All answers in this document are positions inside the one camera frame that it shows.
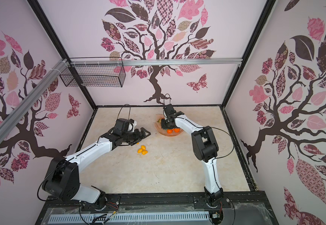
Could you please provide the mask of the pink leaf-shaped bowl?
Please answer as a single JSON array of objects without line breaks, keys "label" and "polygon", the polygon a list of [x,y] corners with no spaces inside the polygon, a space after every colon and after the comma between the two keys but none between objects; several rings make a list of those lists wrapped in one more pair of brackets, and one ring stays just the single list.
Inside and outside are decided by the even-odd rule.
[{"label": "pink leaf-shaped bowl", "polygon": [[163,114],[157,114],[154,122],[154,128],[160,135],[167,136],[167,137],[175,137],[184,132],[181,128],[163,129],[161,126],[161,122],[163,119],[164,119]]}]

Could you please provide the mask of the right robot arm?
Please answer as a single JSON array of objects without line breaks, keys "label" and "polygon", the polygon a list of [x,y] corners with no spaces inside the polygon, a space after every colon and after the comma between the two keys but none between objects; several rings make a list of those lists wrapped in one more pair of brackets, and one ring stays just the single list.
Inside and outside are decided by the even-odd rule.
[{"label": "right robot arm", "polygon": [[207,205],[216,207],[223,199],[224,190],[218,178],[216,158],[219,147],[212,128],[193,122],[183,112],[176,111],[171,104],[163,107],[163,115],[162,129],[179,128],[191,135],[194,155],[203,165]]}]

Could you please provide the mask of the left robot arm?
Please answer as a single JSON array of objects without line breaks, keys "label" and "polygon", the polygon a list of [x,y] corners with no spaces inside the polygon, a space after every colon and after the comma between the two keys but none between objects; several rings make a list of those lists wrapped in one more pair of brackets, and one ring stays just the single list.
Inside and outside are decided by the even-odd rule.
[{"label": "left robot arm", "polygon": [[151,135],[145,128],[136,128],[136,125],[133,119],[117,119],[114,127],[93,144],[67,157],[52,159],[40,189],[62,202],[76,200],[99,210],[104,208],[107,202],[105,192],[81,184],[79,175],[104,154],[117,147],[138,144]]}]

